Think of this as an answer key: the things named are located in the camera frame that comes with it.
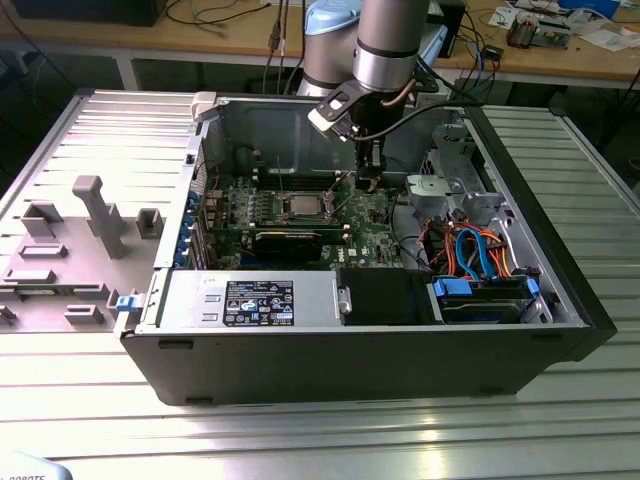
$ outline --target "floor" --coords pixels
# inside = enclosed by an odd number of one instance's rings
[[[110,59],[65,55],[52,55],[51,59],[78,88],[121,88],[115,62]],[[5,74],[0,78],[0,192],[10,185],[73,94],[42,58],[34,55],[28,61],[26,76]],[[204,65],[204,75],[199,76],[195,64],[156,60],[137,60],[136,69],[144,88],[155,91],[258,93],[262,75],[262,68],[256,66]],[[527,84],[512,89],[510,84],[496,82],[489,102],[502,103],[508,97],[512,105],[560,107],[597,143],[602,118],[612,118],[617,111],[617,94],[620,95],[611,90]],[[640,113],[635,112],[603,150],[605,158],[631,187],[640,181],[640,171],[628,163],[640,156],[639,131]]]

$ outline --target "connector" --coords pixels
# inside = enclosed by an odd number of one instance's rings
[[[273,24],[271,29],[271,35],[269,35],[269,47],[270,52],[275,52],[280,46],[280,39],[282,38],[282,27],[280,26],[280,20]]]

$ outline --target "sticker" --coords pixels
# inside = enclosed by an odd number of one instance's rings
[[[293,325],[293,282],[227,282],[224,324],[228,327]]]

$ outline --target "power cable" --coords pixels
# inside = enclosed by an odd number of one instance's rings
[[[304,54],[307,49],[307,39],[306,39],[306,18],[307,18],[307,0],[302,0],[302,53],[300,54],[300,58],[298,59],[298,63],[294,67],[291,75],[289,75],[289,79],[287,80],[287,84],[284,86],[284,94],[287,95],[289,90],[291,89],[291,83],[293,82],[293,78],[296,75],[296,72],[300,69],[302,62],[304,61]]]
[[[273,22],[273,27],[271,28],[271,35],[269,35],[269,41],[267,46],[269,47],[269,57],[267,58],[267,63],[264,66],[264,71],[262,72],[262,94],[265,95],[267,93],[267,73],[269,72],[269,67],[271,67],[271,61],[273,60],[273,55],[275,51],[280,46],[280,37],[282,35],[282,7],[284,0],[278,1],[278,13],[276,15],[276,19]]]
[[[284,68],[284,54],[287,49],[287,23],[289,20],[289,0],[284,3],[284,21],[282,22],[282,48],[280,48],[280,65],[278,66],[278,83],[276,94],[280,95],[280,81],[282,80],[282,69]]]
[[[385,128],[381,132],[374,133],[372,135],[367,135],[367,136],[364,136],[364,137],[350,136],[349,139],[353,140],[354,142],[368,142],[368,141],[371,141],[371,140],[377,140],[378,138],[384,137],[385,135],[389,135],[391,132],[397,130],[398,128],[400,128],[405,123],[407,123],[410,120],[416,118],[418,115],[422,115],[423,113],[428,112],[429,110],[435,110],[436,108],[445,108],[445,107],[481,107],[482,105],[483,105],[483,103],[481,103],[481,102],[469,102],[469,101],[464,101],[464,100],[447,100],[447,101],[443,101],[443,102],[435,102],[435,103],[432,103],[430,105],[425,105],[424,107],[421,107],[421,108],[418,108],[418,109],[414,110],[409,115],[407,115],[406,117],[402,117],[396,123],[394,123],[390,127]]]

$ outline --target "label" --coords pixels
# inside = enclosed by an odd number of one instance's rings
[[[224,274],[205,274],[200,277],[200,290],[207,290],[214,287],[223,287],[227,282],[229,275]]]
[[[227,282],[224,324],[228,327],[293,325],[293,282]]]

